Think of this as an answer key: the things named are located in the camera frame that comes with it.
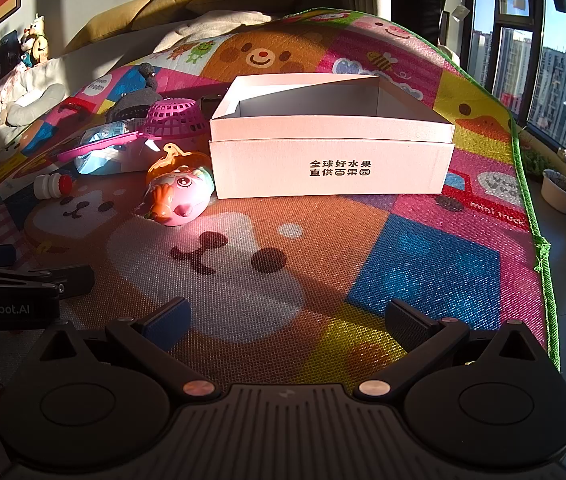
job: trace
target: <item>white pot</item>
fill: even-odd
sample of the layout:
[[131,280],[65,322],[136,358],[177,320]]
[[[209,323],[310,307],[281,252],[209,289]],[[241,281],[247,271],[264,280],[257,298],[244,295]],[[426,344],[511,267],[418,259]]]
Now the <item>white pot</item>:
[[555,173],[557,172],[553,170],[543,171],[543,186],[541,187],[541,196],[554,209],[566,214],[566,191],[562,190],[549,179],[549,175]]

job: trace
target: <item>cartoon bee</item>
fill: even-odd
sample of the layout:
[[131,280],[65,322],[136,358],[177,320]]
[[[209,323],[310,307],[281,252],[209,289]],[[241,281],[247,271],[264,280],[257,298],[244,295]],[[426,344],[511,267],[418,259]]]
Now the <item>cartoon bee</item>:
[[392,65],[398,62],[398,59],[390,56],[388,52],[385,54],[380,54],[379,52],[368,52],[367,59],[379,70],[384,70],[386,72],[391,72]]

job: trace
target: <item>pink toy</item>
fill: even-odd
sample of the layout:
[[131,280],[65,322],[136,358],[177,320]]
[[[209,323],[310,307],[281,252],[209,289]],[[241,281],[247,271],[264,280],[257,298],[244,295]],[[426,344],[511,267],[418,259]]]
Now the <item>pink toy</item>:
[[135,213],[163,225],[183,225],[205,210],[213,192],[214,181],[205,168],[182,166],[154,178]]
[[205,121],[196,101],[185,98],[163,99],[156,101],[150,107],[142,131],[127,132],[119,136],[108,137],[78,146],[67,152],[59,153],[57,160],[59,162],[67,162],[94,150],[127,144],[137,139],[167,142],[183,137],[191,137],[197,131],[203,133],[208,130],[209,123]]

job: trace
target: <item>pink plastic basket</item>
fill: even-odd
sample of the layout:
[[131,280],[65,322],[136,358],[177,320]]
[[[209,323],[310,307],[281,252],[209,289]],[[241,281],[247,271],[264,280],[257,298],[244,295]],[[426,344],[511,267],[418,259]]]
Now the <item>pink plastic basket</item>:
[[203,117],[197,102],[186,98],[169,98],[156,101],[147,112],[140,132],[96,140],[59,153],[56,159],[66,162],[75,156],[83,156],[93,150],[103,150],[115,144],[127,144],[141,137],[151,140],[175,140],[209,132],[209,122]]
[[151,137],[191,137],[209,128],[196,101],[185,98],[156,101],[147,112],[143,133]]

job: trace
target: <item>play mat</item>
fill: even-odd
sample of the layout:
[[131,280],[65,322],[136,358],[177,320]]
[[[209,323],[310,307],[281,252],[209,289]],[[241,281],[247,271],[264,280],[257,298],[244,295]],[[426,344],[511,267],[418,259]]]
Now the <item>play mat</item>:
[[[135,216],[143,173],[80,175],[73,163],[58,170],[55,156],[144,86],[135,67],[143,61],[156,67],[163,96],[194,99],[222,92],[237,75],[387,78],[455,124],[444,191],[214,200],[180,228]],[[223,387],[351,388],[404,354],[383,330],[390,298],[480,329],[524,320],[558,365],[548,245],[512,126],[498,101],[409,31],[360,12],[310,10],[146,56],[38,120],[0,153],[0,243],[15,245],[22,268],[93,267],[92,293],[64,306],[79,328],[185,296],[192,326],[173,355]],[[37,200],[35,176],[57,170],[75,179],[72,195]],[[39,334],[0,333],[0,393]],[[0,470],[7,465],[0,448]]]

